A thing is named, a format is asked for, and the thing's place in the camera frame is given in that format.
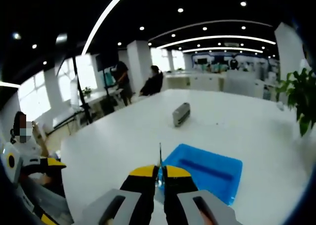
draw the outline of blue tray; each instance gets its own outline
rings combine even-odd
[[[232,205],[239,186],[242,161],[180,144],[163,162],[187,170],[198,189],[205,189]]]

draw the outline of small plant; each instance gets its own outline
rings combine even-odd
[[[91,92],[92,92],[92,90],[91,90],[91,88],[89,88],[89,87],[86,87],[86,88],[84,88],[84,89],[82,90],[82,93],[83,93],[84,96],[90,95]]]
[[[305,135],[309,125],[313,128],[316,122],[316,78],[313,71],[306,73],[304,68],[301,74],[297,71],[288,73],[286,80],[281,80],[277,92],[285,92],[288,96],[289,108],[296,108],[296,120],[300,124],[301,136]]]

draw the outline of black ceiling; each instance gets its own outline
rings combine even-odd
[[[20,84],[35,72],[42,70],[43,60],[55,50],[58,34],[67,33],[72,44],[86,41],[94,24],[111,0],[4,0],[5,17],[1,24],[0,63],[2,80]],[[160,34],[186,25],[212,20],[250,20],[269,24],[267,27],[243,22],[222,22],[181,29],[151,40],[153,46],[173,41],[213,35],[243,35],[275,41],[274,30],[280,21],[288,21],[287,14],[276,0],[121,0],[102,23],[94,37],[102,48],[109,42],[122,42],[120,48],[135,39],[149,40]],[[18,32],[21,40],[14,40]],[[217,46],[218,42],[244,43],[245,48],[260,49],[277,55],[277,46],[252,40],[193,41],[181,44],[183,50]]]

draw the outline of white table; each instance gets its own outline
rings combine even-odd
[[[183,102],[191,116],[181,128],[172,112]],[[243,225],[279,225],[308,182],[292,146],[292,112],[257,98],[221,92],[166,90],[114,112],[62,142],[66,199],[74,220],[89,203],[120,188],[133,169],[156,164],[185,143],[240,159],[243,170],[232,205]],[[167,224],[155,203],[151,224]]]

